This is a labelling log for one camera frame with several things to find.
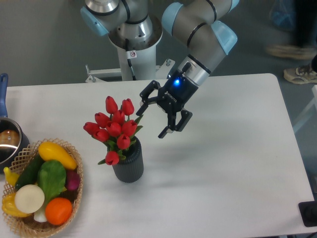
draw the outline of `ribbed vase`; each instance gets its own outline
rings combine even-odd
[[[117,178],[123,182],[135,182],[144,171],[141,143],[137,137],[136,142],[129,151],[123,153],[125,160],[120,160],[118,164],[112,165]]]

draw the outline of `orange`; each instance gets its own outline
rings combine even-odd
[[[49,223],[58,226],[68,220],[72,211],[73,207],[68,199],[57,197],[46,206],[45,216]]]

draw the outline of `metal pot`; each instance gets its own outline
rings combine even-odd
[[[29,144],[29,139],[14,120],[8,118],[5,96],[9,77],[0,75],[0,174],[5,167],[10,167],[14,158]]]

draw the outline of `yellow squash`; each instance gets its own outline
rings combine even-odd
[[[2,199],[2,211],[14,217],[28,217],[31,214],[21,212],[14,203],[15,193],[8,194]]]
[[[39,154],[45,161],[57,160],[67,170],[74,170],[77,163],[73,157],[60,145],[50,141],[43,142],[39,146]]]
[[[14,187],[20,175],[11,172],[11,170],[8,167],[5,167],[3,169],[3,172],[5,174],[5,180],[7,180],[7,182]]]

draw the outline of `white table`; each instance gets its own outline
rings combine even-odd
[[[158,134],[166,114],[150,105],[138,133],[145,170],[137,182],[122,183],[112,167],[98,166],[106,147],[83,130],[84,123],[105,112],[108,95],[131,98],[138,109],[148,83],[8,88],[9,117],[31,142],[64,139],[82,156],[82,202],[55,237],[249,238],[317,231],[300,216],[298,203],[313,195],[271,74],[209,78],[186,104],[194,115],[183,132],[164,139]],[[13,237],[3,221],[0,231]]]

